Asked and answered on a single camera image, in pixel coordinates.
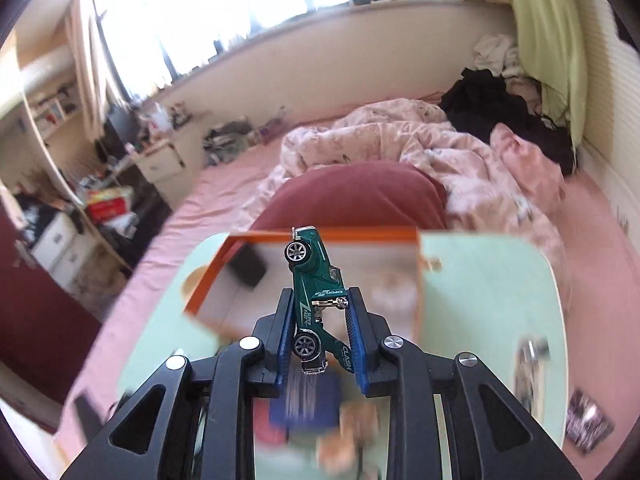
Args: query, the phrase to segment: maroon door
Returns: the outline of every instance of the maroon door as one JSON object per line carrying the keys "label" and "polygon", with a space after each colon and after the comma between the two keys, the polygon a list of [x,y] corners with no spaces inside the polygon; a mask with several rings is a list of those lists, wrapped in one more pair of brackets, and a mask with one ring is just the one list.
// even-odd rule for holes
{"label": "maroon door", "polygon": [[100,323],[29,254],[0,201],[0,361],[64,402]]}

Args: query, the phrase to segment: ceiling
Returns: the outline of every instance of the ceiling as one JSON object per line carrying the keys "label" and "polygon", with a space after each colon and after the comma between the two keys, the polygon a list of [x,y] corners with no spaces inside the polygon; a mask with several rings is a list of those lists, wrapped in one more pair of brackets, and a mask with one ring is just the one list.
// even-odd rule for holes
{"label": "ceiling", "polygon": [[15,26],[18,49],[29,50],[50,38],[71,0],[31,0]]}

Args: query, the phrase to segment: green curtain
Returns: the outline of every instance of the green curtain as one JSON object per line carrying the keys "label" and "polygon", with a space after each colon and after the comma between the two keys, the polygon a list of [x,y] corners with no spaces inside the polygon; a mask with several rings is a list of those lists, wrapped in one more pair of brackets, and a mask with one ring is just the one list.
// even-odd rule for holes
{"label": "green curtain", "polygon": [[568,124],[574,146],[582,140],[587,62],[575,0],[511,0],[520,62],[542,83],[543,113]]}

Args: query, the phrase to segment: white drawer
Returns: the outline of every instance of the white drawer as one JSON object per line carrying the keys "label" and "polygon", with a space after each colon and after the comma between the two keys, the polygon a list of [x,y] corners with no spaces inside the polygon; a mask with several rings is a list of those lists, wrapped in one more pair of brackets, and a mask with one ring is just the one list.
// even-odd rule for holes
{"label": "white drawer", "polygon": [[165,146],[149,156],[143,156],[137,162],[147,181],[159,182],[182,171],[180,158],[171,146]]}
{"label": "white drawer", "polygon": [[51,270],[77,234],[71,219],[60,212],[47,226],[31,253],[45,270]]}
{"label": "white drawer", "polygon": [[87,231],[74,238],[71,246],[65,251],[51,271],[56,283],[69,290],[76,274],[89,260],[98,245],[98,241]]}

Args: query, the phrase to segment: triangular cutout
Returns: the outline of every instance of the triangular cutout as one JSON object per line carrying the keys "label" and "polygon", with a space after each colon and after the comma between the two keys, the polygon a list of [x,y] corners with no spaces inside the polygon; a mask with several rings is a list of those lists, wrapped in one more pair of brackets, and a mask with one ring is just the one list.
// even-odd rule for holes
{"label": "triangular cutout", "polygon": [[529,442],[529,431],[500,397],[486,384],[480,384],[479,390],[495,449],[504,452]]}
{"label": "triangular cutout", "polygon": [[164,386],[154,386],[131,413],[111,433],[111,443],[138,455],[146,453],[156,426],[158,412],[164,398]]}

